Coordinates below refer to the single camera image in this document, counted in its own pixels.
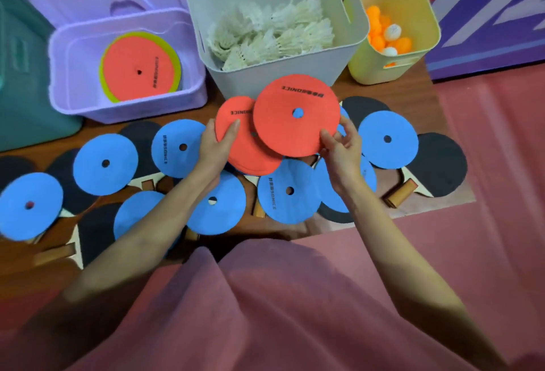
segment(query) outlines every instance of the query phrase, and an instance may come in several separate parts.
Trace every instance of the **person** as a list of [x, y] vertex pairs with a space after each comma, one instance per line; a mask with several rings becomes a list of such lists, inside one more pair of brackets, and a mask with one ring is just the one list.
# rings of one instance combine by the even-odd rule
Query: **person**
[[200, 247], [153, 273], [217, 185], [236, 138], [239, 121], [218, 142], [210, 120], [193, 172], [18, 330], [2, 369], [504, 369], [365, 183], [361, 137], [349, 119], [341, 124], [345, 137], [320, 133], [321, 155], [399, 315], [320, 253], [288, 241], [246, 240], [219, 263]]

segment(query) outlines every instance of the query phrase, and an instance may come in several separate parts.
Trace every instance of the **brown wooden surface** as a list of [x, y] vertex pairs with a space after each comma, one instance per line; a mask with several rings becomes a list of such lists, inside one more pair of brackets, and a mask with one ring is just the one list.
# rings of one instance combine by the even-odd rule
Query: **brown wooden surface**
[[[161, 125], [176, 119], [193, 119], [206, 123], [208, 119], [216, 115], [218, 108], [223, 102], [223, 97], [210, 78], [208, 78], [207, 85], [209, 100], [203, 108], [168, 114], [148, 120], [153, 120]], [[433, 85], [423, 60], [411, 68], [400, 79], [390, 83], [373, 86], [359, 85], [351, 78], [348, 69], [345, 69], [341, 77], [334, 84], [333, 90], [337, 94], [339, 100], [343, 100], [349, 96], [366, 96], [385, 102], [392, 111], [405, 116], [418, 133], [435, 131], [448, 134], [445, 117], [433, 90]], [[99, 134], [119, 132], [119, 130], [125, 126], [127, 126], [127, 123], [103, 125], [92, 120], [87, 120], [82, 130], [74, 136], [36, 146], [12, 150], [2, 153], [1, 155], [20, 155], [27, 157], [36, 163], [37, 171], [43, 171], [57, 156], [65, 151], [75, 147], [82, 147], [87, 141]], [[380, 170], [378, 172], [378, 177], [379, 190], [382, 189], [384, 192], [391, 189], [399, 182], [399, 175], [394, 170]], [[309, 220], [300, 225], [288, 226], [275, 222], [270, 218], [252, 216], [251, 212], [255, 201], [255, 186], [247, 181], [242, 175], [239, 176], [239, 179], [246, 189], [248, 202], [245, 215], [240, 223], [229, 232], [230, 234], [264, 235], [276, 232], [283, 234], [286, 237], [295, 238], [308, 236], [323, 230], [346, 227], [346, 225], [332, 226], [331, 224], [328, 226], [327, 223], [324, 224], [324, 221], [320, 221], [319, 218], [317, 221]], [[172, 179], [168, 177], [160, 181], [157, 187], [157, 189], [162, 192], [167, 192], [171, 188]], [[138, 191], [138, 188], [128, 186], [114, 195], [99, 198], [93, 207], [106, 203], [123, 202]], [[452, 195], [449, 195], [447, 197], [447, 205], [461, 204], [473, 200], [473, 194], [471, 193], [470, 188], [469, 190], [464, 190], [462, 193], [463, 194], [460, 195], [459, 191], [457, 191]], [[408, 203], [410, 209], [404, 211], [402, 206], [402, 209], [400, 210], [401, 214], [418, 213], [438, 208], [438, 202], [435, 201], [438, 201], [439, 199], [419, 198], [419, 200], [420, 201], [417, 201], [415, 205], [414, 203], [410, 203], [411, 198], [409, 198], [406, 203]], [[37, 253], [66, 244], [72, 234], [74, 226], [81, 216], [82, 215], [76, 215], [72, 218], [58, 219], [37, 244], [14, 243], [0, 239], [0, 289], [12, 284], [12, 279], [10, 279], [12, 275], [9, 274], [23, 271], [25, 266], [31, 265], [32, 258]], [[44, 267], [48, 265], [51, 264], [44, 265], [40, 267], [40, 269], [44, 269]], [[77, 268], [73, 271], [72, 277], [76, 274]], [[20, 281], [23, 281], [23, 275], [23, 273], [18, 273], [17, 278], [19, 278]], [[40, 288], [39, 284], [35, 283], [34, 278], [29, 279], [29, 281], [33, 284], [33, 289], [36, 287]]]

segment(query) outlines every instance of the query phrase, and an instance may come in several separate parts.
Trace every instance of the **white bin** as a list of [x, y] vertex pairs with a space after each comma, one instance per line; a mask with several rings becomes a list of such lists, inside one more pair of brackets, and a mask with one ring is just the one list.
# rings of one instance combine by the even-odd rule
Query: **white bin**
[[247, 1], [253, 1], [262, 7], [275, 7], [291, 0], [187, 0], [199, 55], [225, 99], [237, 95], [256, 98], [270, 82], [289, 74], [307, 74], [331, 86], [369, 32], [369, 21], [360, 0], [344, 0], [344, 5], [343, 0], [321, 0], [324, 17], [331, 20], [335, 34], [333, 48], [241, 70], [221, 71], [222, 61], [205, 44], [208, 31], [232, 4]]

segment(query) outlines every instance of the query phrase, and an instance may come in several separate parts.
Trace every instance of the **disc center hole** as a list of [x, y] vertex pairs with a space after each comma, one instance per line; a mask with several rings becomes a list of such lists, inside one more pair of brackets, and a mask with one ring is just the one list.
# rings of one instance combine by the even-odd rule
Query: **disc center hole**
[[292, 113], [293, 117], [295, 117], [296, 119], [300, 119], [301, 117], [303, 117], [305, 115], [305, 112], [303, 111], [302, 108], [300, 107], [297, 107], [293, 113]]

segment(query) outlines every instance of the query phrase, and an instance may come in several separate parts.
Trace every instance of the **storage bin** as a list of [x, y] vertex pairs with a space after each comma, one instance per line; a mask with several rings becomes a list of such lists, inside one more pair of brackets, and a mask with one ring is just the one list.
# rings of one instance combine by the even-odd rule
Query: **storage bin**
[[387, 57], [365, 40], [348, 63], [352, 77], [361, 84], [374, 85], [398, 79], [439, 43], [441, 30], [429, 0], [361, 0], [365, 8], [378, 5], [382, 13], [399, 24], [402, 35], [412, 40], [412, 52]]
[[[101, 123], [198, 108], [207, 101], [186, 0], [31, 0], [58, 29], [51, 36], [50, 101], [56, 110]], [[99, 79], [101, 57], [120, 35], [146, 31], [165, 39], [182, 64], [182, 87], [149, 98], [114, 103]]]
[[335, 34], [333, 48], [223, 72], [221, 71], [223, 63], [204, 44], [210, 26], [217, 22], [232, 4], [249, 1], [262, 7], [266, 5], [275, 7], [292, 0], [187, 0], [199, 55], [226, 99], [235, 95], [256, 98], [273, 80], [294, 73], [307, 74], [327, 85], [333, 85], [369, 31], [368, 19], [360, 0], [344, 0], [344, 4], [350, 10], [351, 19], [348, 18], [342, 0], [321, 0], [324, 16], [331, 19]]
[[53, 27], [26, 0], [0, 0], [0, 151], [77, 132], [81, 117], [55, 111], [47, 97], [47, 40]]

